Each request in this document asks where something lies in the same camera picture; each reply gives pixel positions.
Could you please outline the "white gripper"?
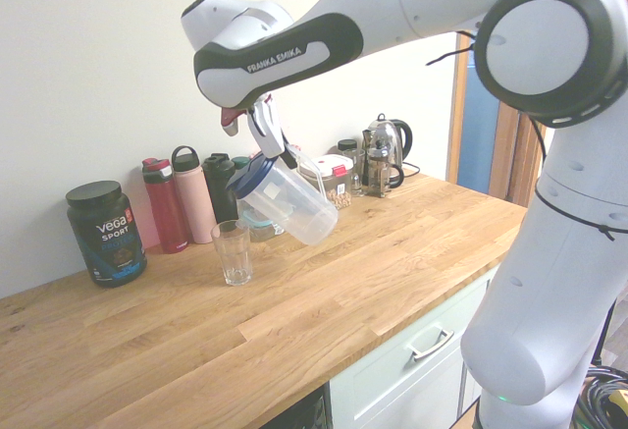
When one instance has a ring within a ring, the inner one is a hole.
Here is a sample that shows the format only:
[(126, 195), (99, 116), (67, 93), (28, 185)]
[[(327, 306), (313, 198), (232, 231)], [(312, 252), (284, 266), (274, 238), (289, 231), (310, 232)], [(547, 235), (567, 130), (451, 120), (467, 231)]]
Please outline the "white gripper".
[(279, 112), (273, 96), (261, 96), (247, 110), (249, 129), (261, 152), (267, 158), (276, 158), (285, 150), (298, 156), (300, 150), (284, 140)]

